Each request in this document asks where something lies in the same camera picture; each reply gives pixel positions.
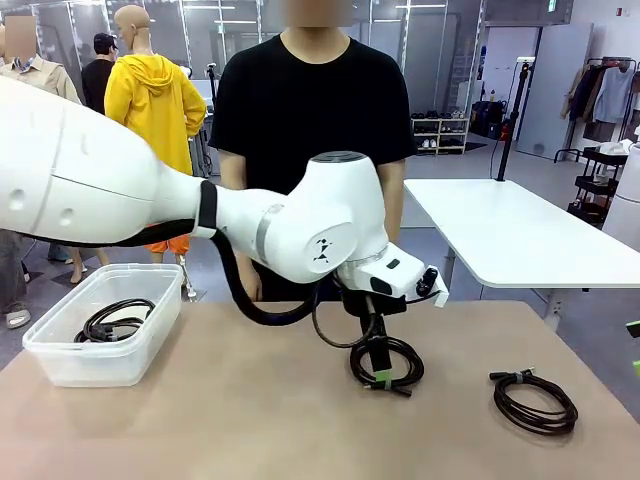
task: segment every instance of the person in yellow hoodie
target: person in yellow hoodie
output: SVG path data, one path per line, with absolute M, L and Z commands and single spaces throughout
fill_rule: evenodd
M 127 5 L 116 12 L 120 38 L 132 52 L 113 66 L 105 94 L 105 115 L 144 138 L 160 160 L 193 175 L 188 137 L 198 133 L 206 104 L 180 67 L 151 49 L 146 10 Z M 181 264 L 189 237 L 148 245 L 154 263 L 169 249 Z

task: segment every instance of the beige table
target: beige table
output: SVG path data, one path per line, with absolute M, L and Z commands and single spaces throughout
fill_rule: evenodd
M 339 305 L 320 315 L 358 334 Z M 260 327 L 226 304 L 185 305 L 134 388 L 53 388 L 22 353 L 0 373 L 0 479 L 640 478 L 640 427 L 524 304 L 415 306 L 387 326 L 425 361 L 411 399 L 362 389 L 310 321 Z M 531 364 L 575 401 L 572 438 L 496 412 L 487 373 Z

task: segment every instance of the shoe rack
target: shoe rack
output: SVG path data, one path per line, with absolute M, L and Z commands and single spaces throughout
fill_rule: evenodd
M 420 153 L 464 153 L 469 132 L 468 118 L 412 118 L 411 124 Z M 435 146 L 423 146 L 425 140 L 435 141 Z

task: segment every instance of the door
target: door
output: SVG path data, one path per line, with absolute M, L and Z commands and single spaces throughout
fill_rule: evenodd
M 565 148 L 569 119 L 560 112 L 576 73 L 587 61 L 592 33 L 591 23 L 542 29 L 517 151 L 553 159 Z

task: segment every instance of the robot logo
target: robot logo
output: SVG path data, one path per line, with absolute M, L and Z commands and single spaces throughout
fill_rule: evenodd
M 329 243 L 325 238 L 323 238 L 322 240 L 318 240 L 316 245 L 320 245 L 320 255 L 314 258 L 313 261 L 316 262 L 318 260 L 324 260 L 325 263 L 329 263 L 329 259 L 325 255 L 325 252 L 331 245 L 333 245 L 333 243 Z

